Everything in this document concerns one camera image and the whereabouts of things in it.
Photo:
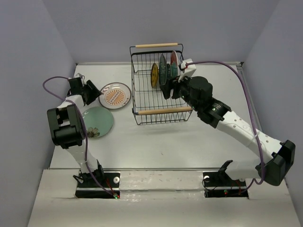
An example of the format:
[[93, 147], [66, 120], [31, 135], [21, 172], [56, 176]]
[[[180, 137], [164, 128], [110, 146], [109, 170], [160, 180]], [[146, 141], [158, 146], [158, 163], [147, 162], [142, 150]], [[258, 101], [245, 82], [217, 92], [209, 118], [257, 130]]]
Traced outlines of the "red teal flower plate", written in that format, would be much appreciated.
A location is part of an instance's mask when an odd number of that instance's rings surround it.
[[179, 60], [176, 51], [172, 51], [170, 55], [170, 72], [173, 79], [180, 75]]

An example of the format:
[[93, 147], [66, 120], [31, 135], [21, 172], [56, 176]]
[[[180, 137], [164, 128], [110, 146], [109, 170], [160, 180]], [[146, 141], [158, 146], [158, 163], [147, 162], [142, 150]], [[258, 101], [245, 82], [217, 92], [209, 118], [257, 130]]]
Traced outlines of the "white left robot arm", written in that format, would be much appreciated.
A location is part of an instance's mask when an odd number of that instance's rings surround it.
[[84, 81], [84, 76], [77, 74], [73, 78], [66, 78], [70, 90], [62, 98], [45, 87], [46, 82], [57, 79], [52, 77], [43, 82], [43, 88], [49, 94], [62, 100], [56, 108], [47, 110], [47, 118], [52, 141], [68, 151], [80, 166], [80, 174], [74, 179], [81, 184], [92, 184], [104, 189], [102, 184], [105, 175], [102, 165], [94, 158], [88, 149], [88, 133], [79, 107], [91, 104], [101, 95], [101, 92], [90, 81]]

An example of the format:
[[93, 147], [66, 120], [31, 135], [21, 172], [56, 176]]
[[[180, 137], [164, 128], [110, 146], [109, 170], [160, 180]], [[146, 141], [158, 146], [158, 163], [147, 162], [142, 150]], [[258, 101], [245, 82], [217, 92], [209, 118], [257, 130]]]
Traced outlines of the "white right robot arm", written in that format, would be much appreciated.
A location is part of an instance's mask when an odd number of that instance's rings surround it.
[[203, 77], [159, 79], [165, 99], [182, 98], [196, 112], [201, 121], [222, 131], [251, 150], [257, 159], [251, 162], [226, 161], [218, 171], [222, 185], [234, 180], [260, 178], [272, 186], [279, 186], [294, 163], [295, 144], [280, 142], [251, 127], [228, 105], [213, 98], [213, 86]]

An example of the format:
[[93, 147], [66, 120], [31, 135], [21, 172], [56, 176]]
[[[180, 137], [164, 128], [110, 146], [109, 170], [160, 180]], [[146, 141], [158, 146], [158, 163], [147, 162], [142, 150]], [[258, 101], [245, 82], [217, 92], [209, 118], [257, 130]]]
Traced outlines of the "large dark teal plate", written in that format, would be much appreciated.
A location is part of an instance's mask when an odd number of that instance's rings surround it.
[[159, 59], [159, 84], [164, 86], [167, 82], [167, 61], [162, 54]]

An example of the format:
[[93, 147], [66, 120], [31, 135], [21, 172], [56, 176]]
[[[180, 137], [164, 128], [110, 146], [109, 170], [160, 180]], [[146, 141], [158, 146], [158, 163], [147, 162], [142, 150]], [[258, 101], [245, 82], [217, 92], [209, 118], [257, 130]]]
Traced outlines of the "yellow brown rimmed plate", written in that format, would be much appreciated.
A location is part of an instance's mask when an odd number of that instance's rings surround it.
[[158, 65], [154, 63], [151, 68], [151, 87], [155, 88], [159, 78]]

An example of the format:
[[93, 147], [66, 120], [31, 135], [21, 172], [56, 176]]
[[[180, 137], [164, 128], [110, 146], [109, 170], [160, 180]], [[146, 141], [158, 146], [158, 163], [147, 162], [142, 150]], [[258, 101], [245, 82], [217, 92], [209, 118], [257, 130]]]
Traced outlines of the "white plate orange sunburst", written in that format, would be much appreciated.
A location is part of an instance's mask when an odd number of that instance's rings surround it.
[[115, 110], [126, 106], [131, 97], [131, 90], [126, 84], [113, 82], [102, 87], [98, 101], [104, 108]]

